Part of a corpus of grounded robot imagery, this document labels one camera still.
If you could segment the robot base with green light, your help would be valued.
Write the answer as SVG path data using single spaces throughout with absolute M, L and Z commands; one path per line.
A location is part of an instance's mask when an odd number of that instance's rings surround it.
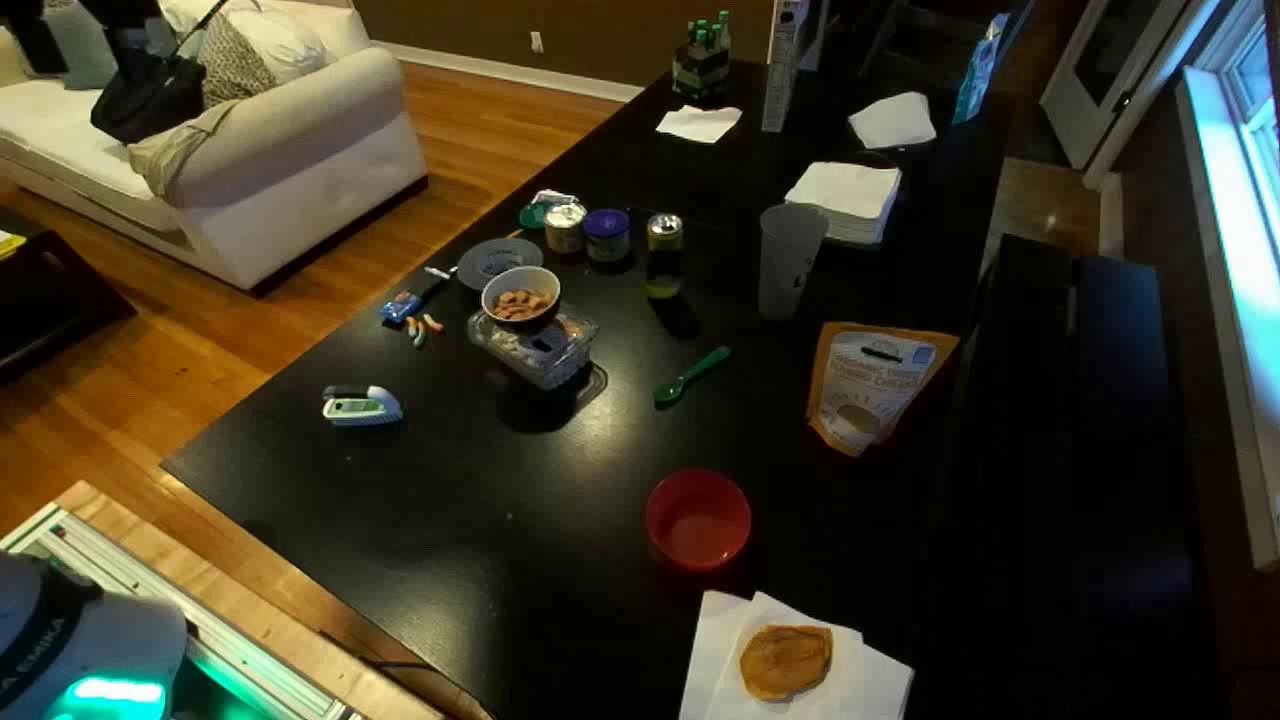
M 165 720 L 186 654 L 181 606 L 0 555 L 0 720 Z

